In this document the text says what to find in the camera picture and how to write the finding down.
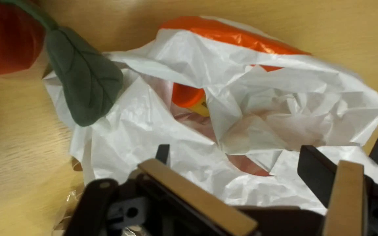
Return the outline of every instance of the crumpled plastic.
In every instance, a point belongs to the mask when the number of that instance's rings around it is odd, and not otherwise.
[[[268,37],[231,22],[205,20]],[[228,205],[325,214],[296,175],[302,145],[319,146],[333,163],[361,163],[378,183],[378,166],[359,147],[378,125],[378,94],[344,69],[307,54],[260,53],[168,28],[140,49],[106,57],[126,82],[110,112],[92,126],[75,125],[59,79],[54,73],[44,78],[59,119],[72,130],[69,153],[81,163],[85,183],[125,183],[159,145],[170,145],[173,171]],[[170,104],[172,83],[203,88],[210,120],[180,120],[188,115]],[[241,171],[231,162],[237,158],[266,175]]]

